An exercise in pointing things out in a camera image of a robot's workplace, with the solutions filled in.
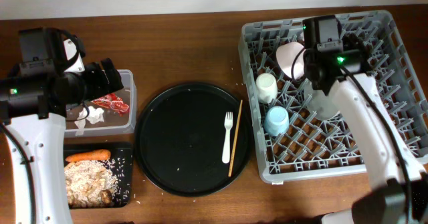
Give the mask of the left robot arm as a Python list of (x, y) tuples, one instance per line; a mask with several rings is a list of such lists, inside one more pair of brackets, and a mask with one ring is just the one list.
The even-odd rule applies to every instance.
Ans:
[(23, 61), (1, 80), (1, 131), (11, 153), (17, 223), (71, 223), (64, 174), (66, 112), (123, 88), (112, 60), (70, 68), (86, 51), (51, 27), (19, 32)]

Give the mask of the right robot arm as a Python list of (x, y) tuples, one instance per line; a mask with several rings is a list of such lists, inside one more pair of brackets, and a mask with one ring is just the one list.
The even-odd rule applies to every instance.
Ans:
[(377, 90), (368, 50), (333, 15), (304, 19), (304, 75), (338, 108), (372, 191), (321, 223), (426, 223), (427, 172), (404, 143)]

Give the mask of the light grey plate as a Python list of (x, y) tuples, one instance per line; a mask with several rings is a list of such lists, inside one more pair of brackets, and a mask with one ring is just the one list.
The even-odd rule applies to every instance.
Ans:
[(340, 114), (332, 100), (322, 90), (314, 90), (309, 82), (304, 87), (304, 99), (310, 112), (315, 112), (318, 120), (329, 120)]

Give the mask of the white plastic fork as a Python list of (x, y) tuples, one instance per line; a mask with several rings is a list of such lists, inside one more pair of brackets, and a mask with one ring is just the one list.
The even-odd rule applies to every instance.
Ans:
[(222, 152), (221, 160), (223, 163), (227, 164), (230, 161), (230, 138), (231, 138), (230, 134), (231, 134), (231, 129), (233, 127), (233, 112), (226, 112), (224, 127), (225, 127), (225, 139), (223, 143), (223, 152)]

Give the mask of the wooden chopstick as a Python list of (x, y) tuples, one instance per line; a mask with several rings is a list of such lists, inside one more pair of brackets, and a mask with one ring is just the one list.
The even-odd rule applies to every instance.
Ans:
[(231, 177), (232, 172), (233, 172), (233, 163), (234, 163), (234, 160), (235, 160), (235, 149), (236, 149), (236, 146), (237, 146), (237, 139), (238, 139), (238, 135), (239, 135), (239, 125), (240, 125), (242, 107), (243, 107), (243, 100), (240, 100), (240, 103), (239, 103), (239, 112), (238, 112), (237, 122), (236, 122), (236, 126), (235, 126), (235, 135), (234, 135), (234, 139), (233, 139), (233, 147), (232, 147), (232, 152), (231, 152), (231, 160), (230, 160), (230, 163), (229, 163), (228, 177)]

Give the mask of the white tissue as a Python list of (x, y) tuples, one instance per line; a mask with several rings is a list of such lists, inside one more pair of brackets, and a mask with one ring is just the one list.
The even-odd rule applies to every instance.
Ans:
[(88, 121), (90, 124), (96, 124), (104, 121), (104, 110), (102, 108), (88, 107), (89, 112), (84, 108), (78, 115), (78, 119), (74, 122), (78, 129), (83, 129)]

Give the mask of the orange carrot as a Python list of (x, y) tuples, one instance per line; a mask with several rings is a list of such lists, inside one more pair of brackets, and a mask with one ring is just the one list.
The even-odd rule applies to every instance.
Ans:
[(106, 149), (93, 150), (90, 152), (82, 152), (66, 157), (67, 162), (80, 162), (83, 160), (108, 160), (111, 157), (111, 152)]

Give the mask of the light blue cup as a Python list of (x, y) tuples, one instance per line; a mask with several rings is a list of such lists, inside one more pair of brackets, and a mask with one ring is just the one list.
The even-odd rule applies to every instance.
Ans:
[(287, 110), (281, 106), (274, 106), (265, 115), (263, 127), (270, 136), (278, 136), (285, 134), (289, 125)]

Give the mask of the white cup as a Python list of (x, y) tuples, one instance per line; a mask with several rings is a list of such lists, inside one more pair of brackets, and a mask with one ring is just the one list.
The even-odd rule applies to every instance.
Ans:
[(271, 103), (278, 94), (278, 87), (275, 77), (269, 73), (260, 74), (255, 82), (257, 97), (260, 103)]

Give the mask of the red snack wrapper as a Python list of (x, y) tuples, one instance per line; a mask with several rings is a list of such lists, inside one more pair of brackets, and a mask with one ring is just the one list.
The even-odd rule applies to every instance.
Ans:
[(120, 115), (128, 114), (130, 111), (130, 106), (126, 104), (122, 98), (118, 97), (116, 94), (107, 94), (95, 100), (92, 100), (91, 103), (101, 106), (103, 108), (111, 109)]

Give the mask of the food scraps and rice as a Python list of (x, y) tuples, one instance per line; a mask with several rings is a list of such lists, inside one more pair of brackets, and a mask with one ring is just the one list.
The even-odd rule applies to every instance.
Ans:
[(130, 175), (120, 158), (71, 162), (64, 174), (71, 209), (123, 207), (130, 200)]

